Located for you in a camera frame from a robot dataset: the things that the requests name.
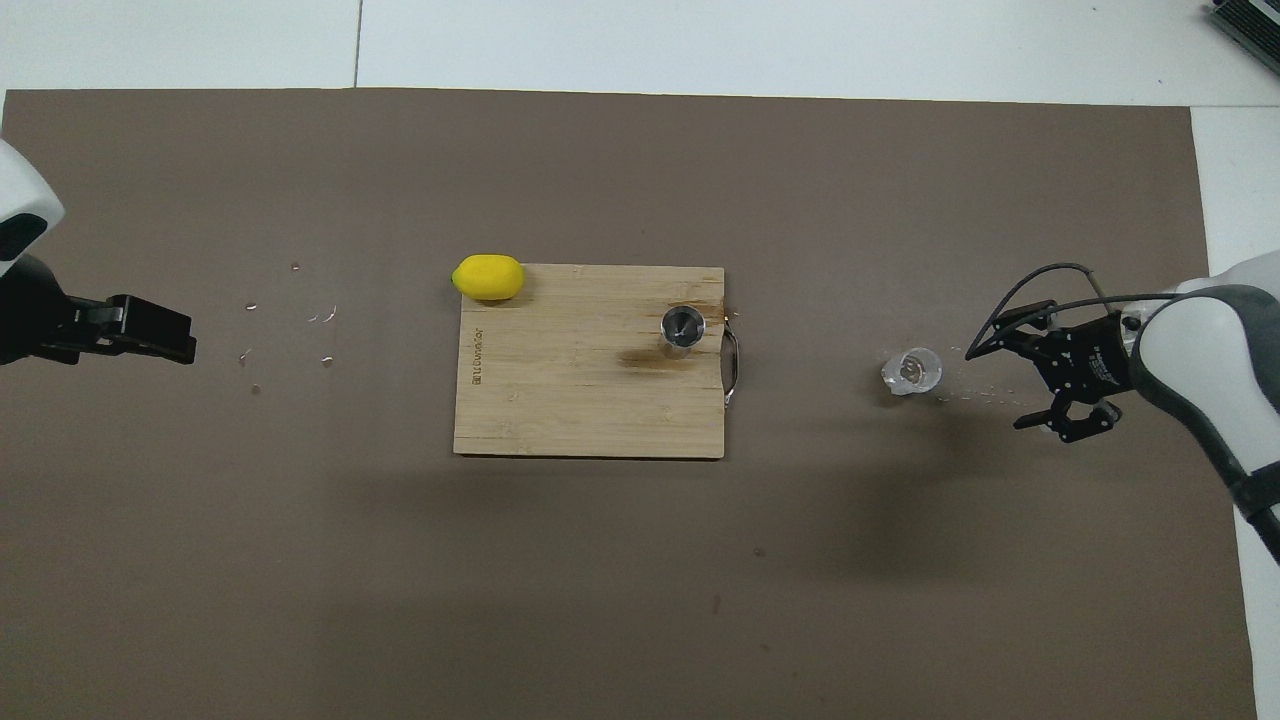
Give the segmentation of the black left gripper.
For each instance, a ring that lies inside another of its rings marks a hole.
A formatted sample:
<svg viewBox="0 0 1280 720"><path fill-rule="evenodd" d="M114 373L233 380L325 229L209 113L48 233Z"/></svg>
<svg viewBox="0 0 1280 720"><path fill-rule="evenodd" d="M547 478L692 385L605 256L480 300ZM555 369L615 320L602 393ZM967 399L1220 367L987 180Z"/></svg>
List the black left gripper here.
<svg viewBox="0 0 1280 720"><path fill-rule="evenodd" d="M72 346L52 343L70 322ZM67 299L49 266L32 255L15 261L1 279L1 364L26 357L77 364L82 354L133 354L193 363L192 319L128 293L105 300Z"/></svg>

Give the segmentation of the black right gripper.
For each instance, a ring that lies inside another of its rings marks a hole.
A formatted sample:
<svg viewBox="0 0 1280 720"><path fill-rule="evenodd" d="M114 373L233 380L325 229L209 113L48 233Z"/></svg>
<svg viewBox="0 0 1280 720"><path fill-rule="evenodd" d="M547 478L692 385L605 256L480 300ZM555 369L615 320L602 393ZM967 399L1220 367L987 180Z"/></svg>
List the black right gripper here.
<svg viewBox="0 0 1280 720"><path fill-rule="evenodd" d="M1018 418L1012 429L1041 428L1070 445L1114 429L1121 419L1121 409L1102 398L1129 392L1134 384L1121 318L1102 316L1044 334L1057 306L1053 300L1018 307L998 305L970 342L965 360L1001 350L1019 354L1041 337L1039 374L1059 396L1047 409ZM1097 404L1092 404L1084 416L1073 418L1071 410L1078 402Z"/></svg>

